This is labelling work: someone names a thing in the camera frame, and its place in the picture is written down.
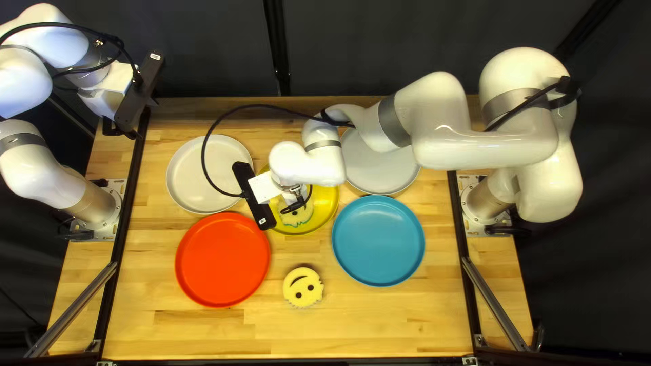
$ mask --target plate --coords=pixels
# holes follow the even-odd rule
[[[260,170],[260,174],[267,171],[269,171],[269,165],[265,165],[262,170]],[[285,235],[307,235],[320,229],[337,213],[337,208],[339,207],[339,187],[321,187],[312,185],[310,201],[314,207],[314,212],[308,222],[302,223],[297,227],[283,223],[281,215],[292,215],[291,213],[280,213],[278,206],[283,201],[284,199],[281,196],[276,196],[269,201],[269,207],[271,208],[271,212],[273,212],[273,217],[276,219],[276,226],[274,226],[273,230]]]
[[[223,212],[187,231],[176,250],[176,280],[195,302],[229,307],[258,289],[270,257],[267,237],[253,220]]]
[[[388,287],[405,281],[421,265],[425,235],[404,204],[386,196],[366,196],[337,216],[332,248],[350,277],[368,286]]]
[[[352,128],[342,135],[341,149],[348,182],[372,195],[390,195],[404,190],[421,170],[411,145],[392,152],[375,152]]]
[[[174,202],[195,214],[210,215],[229,209],[239,197],[223,195],[211,187],[201,169],[204,136],[179,148],[167,166],[167,192]],[[215,185],[230,193],[240,193],[232,165],[245,162],[253,166],[251,155],[239,141],[224,135],[211,135],[206,146],[206,168]]]

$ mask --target mounting plate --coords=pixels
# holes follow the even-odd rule
[[[469,187],[473,184],[479,183],[486,175],[485,174],[457,174],[456,181],[459,184],[459,196],[461,197],[461,204],[465,204],[465,196],[469,192]],[[464,213],[464,229],[465,235],[468,238],[477,237],[477,236],[509,236],[509,234],[486,234],[484,228],[487,225],[495,226],[511,226],[511,215],[508,213],[508,210],[502,212],[496,217],[496,220],[492,221],[482,221],[474,220],[469,218],[465,210],[462,210]]]
[[[91,239],[71,239],[71,242],[112,242],[115,240],[115,233],[118,230],[120,223],[120,213],[122,212],[122,200],[124,199],[124,191],[126,190],[126,178],[107,179],[108,186],[102,187],[103,190],[109,192],[116,202],[116,210],[107,222],[90,225],[74,219],[70,223],[70,231],[90,229],[94,231]]]

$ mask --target sponge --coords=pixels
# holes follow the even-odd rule
[[[278,215],[281,218],[281,221],[286,226],[299,227],[300,225],[310,221],[312,215],[314,214],[314,200],[309,200],[305,206],[299,208],[296,211],[292,211],[288,214],[281,214],[280,211],[287,207],[284,199],[279,199],[276,197],[276,209],[278,210]]]

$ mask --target plate rim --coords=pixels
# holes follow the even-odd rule
[[[185,150],[189,149],[190,147],[194,147],[194,145],[197,144],[198,140],[200,140],[201,143],[203,144],[203,139],[205,137],[206,137],[206,135],[203,135],[203,136],[195,137],[192,140],[186,141],[186,143],[184,143],[180,148],[178,148],[178,150],[176,150],[174,152],[174,155],[172,155],[172,158],[169,160],[169,163],[167,163],[167,168],[165,169],[165,189],[167,190],[167,194],[169,195],[169,197],[180,208],[183,208],[185,211],[188,211],[188,212],[190,212],[192,214],[198,214],[198,215],[212,215],[212,214],[218,214],[220,212],[224,212],[224,211],[228,210],[229,208],[233,207],[238,202],[240,202],[240,199],[242,199],[241,197],[237,198],[230,206],[228,206],[226,208],[223,208],[221,210],[198,211],[198,210],[190,209],[190,208],[186,207],[184,204],[179,203],[179,201],[175,197],[175,194],[172,193],[172,190],[170,189],[170,186],[173,186],[173,184],[171,184],[170,169],[173,166],[173,163],[176,163],[176,161],[180,159],[181,155],[185,152]],[[218,140],[234,141],[237,145],[241,146],[243,148],[243,151],[246,151],[247,157],[249,158],[249,161],[246,162],[246,163],[250,164],[251,167],[253,168],[253,159],[251,158],[251,153],[249,153],[249,150],[244,146],[244,144],[242,144],[237,139],[234,139],[231,136],[222,135],[222,134],[211,134],[210,138],[208,139],[208,143],[210,143],[211,141],[218,141]]]
[[[206,218],[202,218],[201,220],[196,222],[194,225],[192,225],[186,231],[186,233],[183,235],[183,238],[181,238],[181,241],[178,243],[178,247],[176,248],[176,253],[174,254],[174,277],[176,278],[176,283],[181,288],[183,293],[190,300],[194,301],[195,303],[197,303],[199,305],[212,307],[212,308],[217,308],[217,309],[234,306],[234,305],[242,303],[244,300],[250,298],[260,288],[260,286],[262,286],[262,283],[264,282],[265,278],[267,278],[267,275],[269,274],[269,268],[271,267],[271,244],[269,243],[269,238],[267,238],[267,236],[264,234],[264,232],[259,231],[259,235],[261,235],[264,238],[264,241],[267,243],[266,250],[265,250],[265,252],[266,252],[266,265],[265,265],[265,269],[263,271],[263,275],[262,275],[262,279],[260,280],[260,283],[258,283],[258,285],[255,288],[253,288],[251,290],[251,292],[249,292],[246,296],[244,296],[243,298],[237,299],[235,302],[222,303],[221,305],[217,305],[217,303],[207,301],[207,300],[197,296],[197,294],[195,292],[192,292],[192,291],[190,291],[189,289],[186,288],[186,287],[188,287],[187,286],[187,281],[182,280],[185,277],[181,276],[179,274],[179,271],[180,271],[179,270],[179,268],[180,268],[179,254],[181,252],[181,249],[183,247],[187,246],[187,241],[186,240],[189,240],[190,233],[192,232],[192,234],[194,234],[199,229],[207,227],[207,226],[213,224],[216,221],[223,221],[223,220],[226,220],[226,219],[234,220],[234,221],[237,221],[239,223],[243,223],[246,227],[249,227],[250,229],[253,229],[252,231],[254,231],[254,232],[256,230],[259,231],[256,223],[253,220],[249,219],[248,217],[246,217],[246,216],[244,216],[242,214],[239,214],[237,212],[221,212],[219,214],[214,214],[214,215],[208,216]]]
[[[353,205],[354,203],[356,203],[358,201],[385,201],[386,203],[390,203],[391,205],[395,205],[398,208],[400,208],[401,212],[404,212],[404,210],[406,209],[407,216],[409,216],[410,221],[412,223],[414,223],[414,224],[417,223],[416,226],[417,226],[417,228],[419,230],[418,233],[419,233],[419,236],[420,236],[420,244],[421,244],[421,250],[420,250],[420,253],[418,254],[418,260],[416,261],[416,264],[414,265],[414,267],[412,269],[410,269],[407,272],[407,274],[404,276],[404,278],[401,278],[399,281],[393,281],[393,282],[390,282],[388,284],[377,284],[377,283],[366,282],[366,281],[363,281],[363,280],[359,279],[358,277],[354,276],[353,274],[351,274],[351,272],[341,263],[341,260],[339,259],[339,255],[337,254],[337,251],[335,250],[335,230],[338,227],[338,222],[340,222],[339,218],[344,213],[344,211],[346,209],[348,209],[348,207],[351,207],[351,205]],[[362,284],[364,284],[366,286],[380,287],[380,288],[399,285],[399,284],[407,281],[411,276],[413,276],[413,274],[416,273],[416,271],[418,270],[418,268],[420,268],[420,266],[422,264],[422,260],[425,257],[425,252],[426,252],[426,247],[427,247],[427,243],[426,243],[426,240],[425,240],[425,233],[423,231],[422,224],[421,224],[420,220],[418,220],[418,217],[416,216],[416,214],[414,214],[413,211],[409,207],[407,207],[406,204],[398,201],[395,198],[388,197],[388,196],[385,196],[385,195],[368,195],[368,196],[360,197],[360,198],[352,201],[351,203],[347,204],[346,207],[344,207],[341,210],[341,212],[339,212],[339,215],[337,215],[335,223],[332,226],[331,243],[332,243],[332,250],[333,250],[333,253],[335,255],[335,259],[337,260],[337,263],[339,264],[339,266],[344,270],[344,272],[346,272],[346,274],[348,274],[355,281],[357,281],[359,283],[362,283]]]
[[[343,155],[343,152],[344,152],[344,138],[345,138],[346,134],[349,134],[349,135],[350,135],[350,134],[353,134],[353,133],[355,133],[355,132],[356,132],[356,131],[353,130],[352,128],[348,128],[348,129],[347,129],[346,131],[344,131],[344,133],[341,135],[341,151],[342,151],[342,155]],[[412,173],[411,178],[409,178],[409,182],[408,182],[404,187],[402,187],[402,188],[400,188],[399,190],[396,190],[396,191],[390,191],[390,192],[388,192],[388,193],[380,193],[380,192],[373,192],[373,191],[369,191],[369,190],[364,190],[364,189],[360,188],[360,186],[359,186],[358,184],[353,183],[353,181],[350,180],[350,178],[348,177],[348,171],[346,171],[346,181],[347,181],[348,183],[350,183],[350,185],[353,186],[353,188],[355,188],[355,189],[357,189],[357,190],[359,190],[359,191],[362,191],[362,192],[364,192],[364,193],[367,193],[367,194],[369,194],[369,195],[378,195],[378,196],[380,196],[380,195],[382,195],[382,196],[394,195],[394,194],[396,194],[396,193],[400,193],[400,192],[406,190],[407,188],[411,187],[411,185],[412,185],[412,184],[416,181],[416,179],[418,178],[418,175],[421,173],[421,169],[422,169],[422,167],[421,167],[420,164],[418,164],[418,162],[416,162],[415,159],[414,159],[414,162],[415,162],[415,164],[416,164],[417,169],[415,169],[414,172]]]

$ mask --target butcher block tabletop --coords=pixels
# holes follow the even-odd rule
[[[388,288],[362,285],[335,259],[330,235],[334,220],[306,236],[266,231],[269,273],[247,300],[213,309],[190,300],[174,274],[176,248],[204,216],[174,203],[165,187],[173,154],[205,135],[226,110],[267,103],[313,115],[339,103],[371,106],[381,97],[168,98],[152,110],[135,191],[122,266],[105,340],[105,359],[277,359],[462,356],[473,351],[462,286],[446,172],[421,169],[417,180],[395,198],[422,224],[426,253],[407,281]],[[469,96],[473,123],[480,123],[478,98]],[[241,142],[254,170],[267,164],[280,141],[301,142],[304,120],[252,109],[222,122],[215,134]],[[126,178],[133,141],[97,134],[87,178]],[[201,176],[188,177],[202,179]],[[363,193],[340,186],[339,213]],[[244,200],[230,211],[252,217]],[[512,237],[468,238],[473,262],[497,299],[531,342],[533,328]],[[70,242],[50,325],[109,262],[113,243]],[[321,302],[294,309],[283,298],[283,279],[308,264],[325,285]],[[102,292],[89,303],[50,354],[82,352],[92,341]],[[477,294],[482,333],[492,346],[507,347],[495,319]]]

